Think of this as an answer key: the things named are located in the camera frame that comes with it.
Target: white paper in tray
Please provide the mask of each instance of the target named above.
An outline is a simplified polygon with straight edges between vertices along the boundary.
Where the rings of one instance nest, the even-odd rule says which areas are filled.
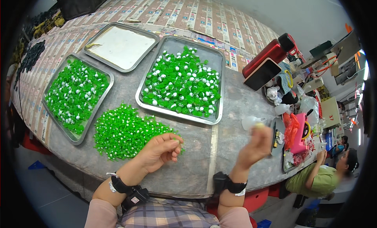
[[[144,52],[155,42],[135,32],[111,27],[93,43],[89,50],[101,58],[121,67],[130,69]]]

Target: plaid shirt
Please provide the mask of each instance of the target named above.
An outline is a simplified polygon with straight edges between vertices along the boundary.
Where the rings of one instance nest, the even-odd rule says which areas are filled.
[[[142,206],[132,207],[119,220],[116,227],[196,227],[219,225],[216,216],[200,208],[200,204],[169,199],[150,198]]]

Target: pink container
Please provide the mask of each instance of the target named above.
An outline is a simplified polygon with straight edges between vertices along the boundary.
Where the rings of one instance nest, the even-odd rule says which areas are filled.
[[[299,121],[299,129],[297,130],[291,152],[293,154],[304,152],[307,146],[304,145],[304,140],[302,140],[302,134],[304,133],[304,126],[306,121],[306,113],[299,113],[296,115],[297,120]]]

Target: smartphone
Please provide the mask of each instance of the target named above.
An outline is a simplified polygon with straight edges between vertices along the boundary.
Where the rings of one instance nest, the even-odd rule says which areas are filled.
[[[266,58],[243,83],[251,89],[257,91],[276,75],[281,72],[281,68],[271,58]]]

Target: green plastic piece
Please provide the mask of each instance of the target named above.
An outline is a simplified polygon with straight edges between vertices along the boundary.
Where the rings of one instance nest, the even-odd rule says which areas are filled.
[[[45,100],[54,117],[65,128],[81,135],[84,124],[108,86],[105,74],[80,60],[67,60],[67,66],[52,82]]]
[[[208,66],[208,60],[200,61],[196,51],[187,46],[177,54],[163,51],[162,58],[155,61],[147,74],[141,92],[143,102],[156,105],[157,101],[160,108],[209,117],[213,110],[209,112],[209,106],[216,105],[221,98],[220,77],[216,70]]]
[[[154,115],[140,117],[137,108],[123,102],[120,107],[104,112],[94,127],[97,131],[93,136],[94,148],[100,155],[106,154],[111,161],[134,158],[154,136],[178,132],[156,122]]]

